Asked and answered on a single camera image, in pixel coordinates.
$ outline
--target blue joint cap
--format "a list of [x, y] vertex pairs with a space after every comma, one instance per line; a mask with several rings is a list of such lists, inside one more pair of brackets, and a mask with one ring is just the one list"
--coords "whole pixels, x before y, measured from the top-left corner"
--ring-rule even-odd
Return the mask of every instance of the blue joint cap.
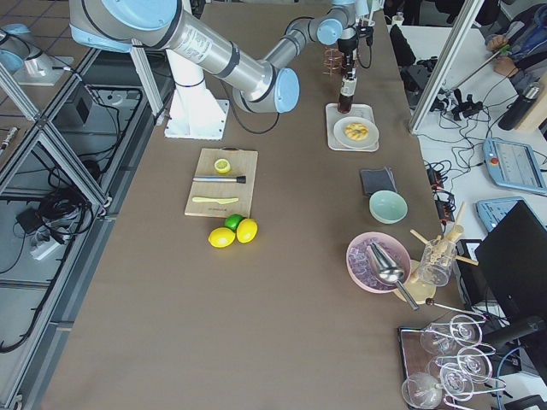
[[70, 32], [72, 33], [72, 38], [76, 43], [80, 43], [86, 47], [92, 47], [94, 49], [105, 51], [114, 51], [114, 53], [128, 53], [132, 48], [131, 44], [111, 40], [110, 38], [100, 37], [91, 32], [85, 32], [72, 24], [70, 25]]
[[15, 35], [28, 34], [29, 32], [31, 32], [27, 26], [25, 26], [24, 24], [19, 24], [19, 23], [7, 24], [4, 27], [2, 27], [2, 29], [5, 32], [8, 32], [9, 34], [15, 34]]
[[317, 29], [317, 39], [324, 45], [334, 44], [342, 35], [343, 30], [342, 23], [338, 20], [323, 20]]
[[332, 0], [333, 6], [349, 6], [355, 4], [356, 0]]
[[177, 13], [177, 0], [101, 0], [120, 22], [144, 32], [171, 24]]
[[300, 84], [297, 74], [290, 68], [281, 68], [277, 73], [273, 98], [278, 113], [288, 113], [297, 106]]
[[13, 74], [23, 67], [24, 61], [14, 53], [0, 50], [0, 63], [10, 74]]

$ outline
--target metal scoop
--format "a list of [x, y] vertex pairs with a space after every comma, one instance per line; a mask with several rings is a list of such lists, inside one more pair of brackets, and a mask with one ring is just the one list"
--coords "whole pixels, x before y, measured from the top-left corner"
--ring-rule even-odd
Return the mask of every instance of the metal scoop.
[[414, 300], [414, 297], [403, 286], [401, 279], [404, 277], [404, 270], [385, 252], [377, 243], [368, 245], [367, 253], [369, 256], [374, 276], [383, 284], [394, 284], [403, 295], [404, 299], [412, 307], [412, 310], [418, 310], [420, 307]]

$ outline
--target hand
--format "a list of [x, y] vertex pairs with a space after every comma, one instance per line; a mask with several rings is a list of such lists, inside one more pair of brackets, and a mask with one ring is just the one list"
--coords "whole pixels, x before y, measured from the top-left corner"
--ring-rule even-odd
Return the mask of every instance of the hand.
[[488, 42], [488, 45], [486, 47], [490, 51], [498, 51], [505, 44], [507, 44], [507, 42], [508, 40], [504, 36], [496, 36]]
[[496, 59], [494, 71], [510, 79], [519, 72], [519, 69], [509, 57], [499, 57]]

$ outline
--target blue cable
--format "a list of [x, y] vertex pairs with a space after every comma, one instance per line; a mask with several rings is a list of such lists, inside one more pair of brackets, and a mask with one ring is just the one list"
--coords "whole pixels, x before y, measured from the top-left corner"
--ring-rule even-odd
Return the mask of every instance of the blue cable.
[[[507, 360], [510, 355], [512, 355], [514, 352], [516, 352], [518, 349], [522, 349], [521, 346], [517, 346], [516, 348], [513, 348], [510, 350], [503, 358], [502, 361], [499, 362], [499, 366], [497, 367], [497, 373], [496, 378], [500, 378], [500, 375], [502, 374], [502, 367], [503, 363]], [[496, 392], [496, 399], [497, 399], [497, 410], [502, 410], [502, 393], [500, 391]]]

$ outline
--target white tray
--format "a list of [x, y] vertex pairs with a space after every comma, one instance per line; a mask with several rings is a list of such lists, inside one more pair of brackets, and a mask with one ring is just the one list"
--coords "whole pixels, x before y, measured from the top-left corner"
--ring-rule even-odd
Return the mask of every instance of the white tray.
[[326, 142], [328, 143], [328, 148], [334, 149], [335, 151], [357, 151], [357, 152], [374, 152], [378, 150], [379, 143], [374, 144], [370, 148], [365, 149], [352, 149], [342, 145], [334, 137], [334, 124], [344, 117], [362, 117], [366, 120], [374, 122], [373, 109], [367, 104], [353, 104], [351, 106], [351, 111], [348, 114], [340, 114], [338, 112], [338, 105], [336, 103], [327, 104], [325, 107], [326, 113]]

